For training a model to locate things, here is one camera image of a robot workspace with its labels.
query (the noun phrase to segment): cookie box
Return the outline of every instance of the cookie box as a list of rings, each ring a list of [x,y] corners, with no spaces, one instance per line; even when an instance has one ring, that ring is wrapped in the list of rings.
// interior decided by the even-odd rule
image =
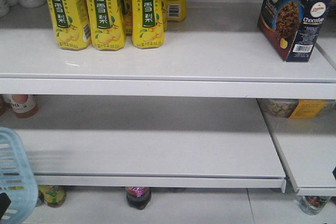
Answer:
[[[263,112],[279,118],[308,119],[326,115],[336,106],[335,100],[258,99]]]
[[[264,0],[258,27],[284,61],[307,62],[333,0]]]

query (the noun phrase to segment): food container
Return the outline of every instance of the food container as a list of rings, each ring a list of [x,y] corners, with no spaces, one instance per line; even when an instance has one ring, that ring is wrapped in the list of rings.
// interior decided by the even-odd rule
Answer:
[[[262,111],[279,118],[307,119],[326,115],[336,105],[335,100],[258,99]]]

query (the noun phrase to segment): bottle label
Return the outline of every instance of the bottle label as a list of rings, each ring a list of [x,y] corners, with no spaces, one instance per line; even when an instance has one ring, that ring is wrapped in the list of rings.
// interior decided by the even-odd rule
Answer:
[[[129,193],[132,196],[135,196],[137,198],[145,195],[149,191],[149,187],[126,187],[127,193]]]
[[[289,117],[291,119],[314,118],[323,109],[325,100],[300,99],[298,106]]]
[[[32,110],[36,106],[36,101],[31,94],[12,94],[10,104],[15,113],[22,114]]]

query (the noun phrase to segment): white metal shelf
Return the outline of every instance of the white metal shelf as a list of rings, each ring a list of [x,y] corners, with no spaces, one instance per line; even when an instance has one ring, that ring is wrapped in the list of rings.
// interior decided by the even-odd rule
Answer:
[[[189,3],[161,48],[128,38],[117,52],[73,52],[58,48],[47,5],[15,6],[1,19],[0,93],[335,99],[323,55],[283,62],[256,27],[259,12],[260,3]]]
[[[40,184],[283,187],[255,99],[40,95],[17,131]]]
[[[336,196],[336,111],[315,119],[265,119],[296,193]]]
[[[37,207],[25,224],[254,224],[245,189],[194,189],[172,193],[152,188],[152,200],[142,210],[127,205],[123,188],[74,187],[63,206]]]

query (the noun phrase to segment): dark bottle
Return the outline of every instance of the dark bottle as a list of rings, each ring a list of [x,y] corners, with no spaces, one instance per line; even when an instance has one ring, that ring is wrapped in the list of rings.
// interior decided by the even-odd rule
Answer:
[[[126,199],[130,207],[144,209],[151,201],[152,192],[149,187],[126,187]]]

